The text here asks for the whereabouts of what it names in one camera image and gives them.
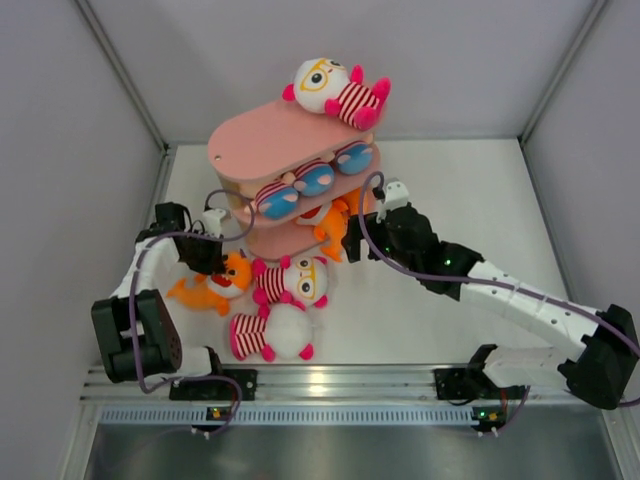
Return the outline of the orange shark plush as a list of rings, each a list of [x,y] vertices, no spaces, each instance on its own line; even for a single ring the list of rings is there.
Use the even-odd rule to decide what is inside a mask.
[[[226,316],[230,302],[249,290],[253,274],[251,261],[242,249],[225,254],[222,260],[222,273],[196,274],[191,283],[183,277],[168,290],[167,297],[194,311],[215,310],[219,316]]]
[[[320,251],[335,262],[342,261],[342,239],[347,233],[348,221],[357,212],[353,202],[339,197],[313,208],[294,219],[298,226],[309,227]]]

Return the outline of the white glasses plush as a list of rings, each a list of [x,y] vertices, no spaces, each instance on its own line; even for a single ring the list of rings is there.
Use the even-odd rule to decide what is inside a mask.
[[[391,90],[388,77],[367,85],[361,65],[348,70],[334,59],[321,57],[306,60],[298,67],[281,98],[310,113],[338,118],[366,131],[378,123]]]

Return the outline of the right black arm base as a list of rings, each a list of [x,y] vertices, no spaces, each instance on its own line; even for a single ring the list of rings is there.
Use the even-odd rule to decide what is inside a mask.
[[[481,345],[466,365],[436,368],[433,374],[437,399],[455,405],[475,400],[522,399],[524,385],[499,387],[484,373],[489,354],[497,348],[495,344]]]

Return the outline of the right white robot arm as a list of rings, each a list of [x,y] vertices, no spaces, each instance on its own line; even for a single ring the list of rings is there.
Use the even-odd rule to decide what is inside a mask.
[[[427,291],[492,312],[546,341],[523,349],[481,345],[460,379],[472,398],[548,386],[603,410],[631,404],[623,396],[639,361],[639,342],[626,309],[612,304],[598,310],[538,291],[480,253],[439,239],[411,204],[351,216],[342,240],[350,262],[360,260],[363,244],[369,259]]]

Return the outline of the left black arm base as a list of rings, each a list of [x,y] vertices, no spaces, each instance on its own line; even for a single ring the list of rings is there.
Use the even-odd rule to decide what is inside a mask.
[[[180,380],[170,388],[172,401],[254,401],[258,372],[255,369],[226,368],[211,347],[197,349],[206,352],[209,360],[203,380]]]

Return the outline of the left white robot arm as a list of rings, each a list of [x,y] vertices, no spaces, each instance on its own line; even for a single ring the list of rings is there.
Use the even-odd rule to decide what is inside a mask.
[[[183,263],[205,276],[224,269],[222,243],[194,226],[186,206],[166,202],[154,210],[155,220],[135,238],[120,284],[91,307],[107,377],[113,383],[136,381],[145,393],[186,374],[182,342],[163,297],[173,267]]]

